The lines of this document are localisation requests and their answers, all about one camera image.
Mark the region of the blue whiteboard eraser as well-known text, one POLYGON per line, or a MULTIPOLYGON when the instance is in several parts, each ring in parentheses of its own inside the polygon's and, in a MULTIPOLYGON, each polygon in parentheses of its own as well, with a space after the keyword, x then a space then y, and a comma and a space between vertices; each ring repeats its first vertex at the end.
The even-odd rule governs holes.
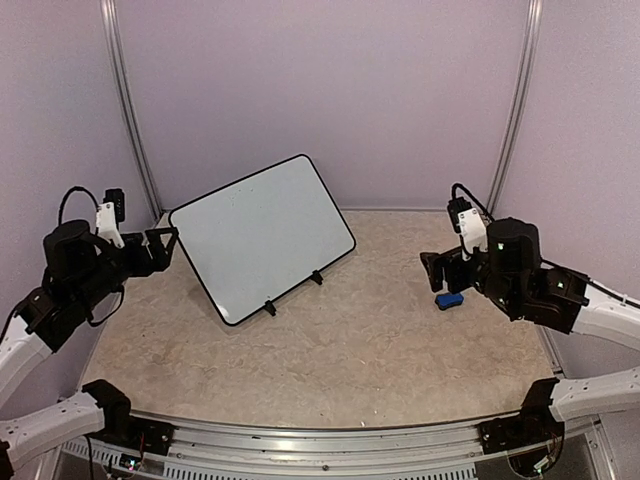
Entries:
POLYGON ((441 311, 461 306, 464 302, 464 296, 460 293, 438 294, 435 297, 435 304, 441 311))

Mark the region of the white whiteboard black frame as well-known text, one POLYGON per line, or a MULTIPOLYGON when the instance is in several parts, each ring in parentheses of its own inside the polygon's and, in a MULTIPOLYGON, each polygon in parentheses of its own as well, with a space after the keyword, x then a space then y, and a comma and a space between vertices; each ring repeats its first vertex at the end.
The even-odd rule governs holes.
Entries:
POLYGON ((221 321, 237 326, 353 252, 356 238, 313 160, 277 162, 173 209, 184 255, 221 321))

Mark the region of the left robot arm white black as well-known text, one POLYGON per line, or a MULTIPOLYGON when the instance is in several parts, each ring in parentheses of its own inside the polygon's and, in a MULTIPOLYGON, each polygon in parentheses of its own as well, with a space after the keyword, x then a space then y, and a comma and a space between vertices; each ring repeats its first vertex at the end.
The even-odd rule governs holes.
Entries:
MULTIPOLYGON (((1 333, 1 399, 7 401, 78 327, 99 326, 95 307, 111 294, 123 294, 127 280, 165 271, 178 238, 177 228, 164 227, 127 234, 116 245, 93 233, 85 220, 64 222, 47 235, 42 283, 11 310, 1 333)), ((140 424, 130 412, 130 399, 99 379, 56 405, 2 422, 2 478, 78 436, 133 443, 140 424)))

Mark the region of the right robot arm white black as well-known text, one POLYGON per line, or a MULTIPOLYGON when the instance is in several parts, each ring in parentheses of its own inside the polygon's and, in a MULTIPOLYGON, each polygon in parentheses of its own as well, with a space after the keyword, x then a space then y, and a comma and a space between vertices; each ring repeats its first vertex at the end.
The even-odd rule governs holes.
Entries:
MULTIPOLYGON (((473 288, 512 321, 638 349, 638 300, 544 260, 535 225, 515 218, 484 224, 464 212, 457 229, 459 246, 420 255, 433 292, 458 294, 473 288)), ((551 419, 564 422, 638 405, 638 368, 583 379, 538 380, 527 392, 522 413, 513 419, 511 433, 518 442, 531 444, 549 429, 551 419)))

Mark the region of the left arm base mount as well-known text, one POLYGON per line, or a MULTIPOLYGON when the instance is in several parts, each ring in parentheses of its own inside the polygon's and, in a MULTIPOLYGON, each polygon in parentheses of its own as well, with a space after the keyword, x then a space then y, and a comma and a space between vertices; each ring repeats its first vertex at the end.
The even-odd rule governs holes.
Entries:
POLYGON ((136 450, 140 454, 168 455, 176 429, 174 425, 133 415, 131 400, 104 379, 83 385, 81 392, 88 393, 104 414, 104 426, 90 433, 91 439, 136 450))

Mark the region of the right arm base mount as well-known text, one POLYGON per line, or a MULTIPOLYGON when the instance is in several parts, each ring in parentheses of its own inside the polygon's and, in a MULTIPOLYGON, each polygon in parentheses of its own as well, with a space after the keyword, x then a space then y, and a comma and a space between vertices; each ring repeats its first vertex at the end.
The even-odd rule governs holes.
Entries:
POLYGON ((563 437, 565 425, 550 411, 551 393, 557 378, 535 381, 517 414, 497 417, 477 426, 485 455, 515 450, 563 437))

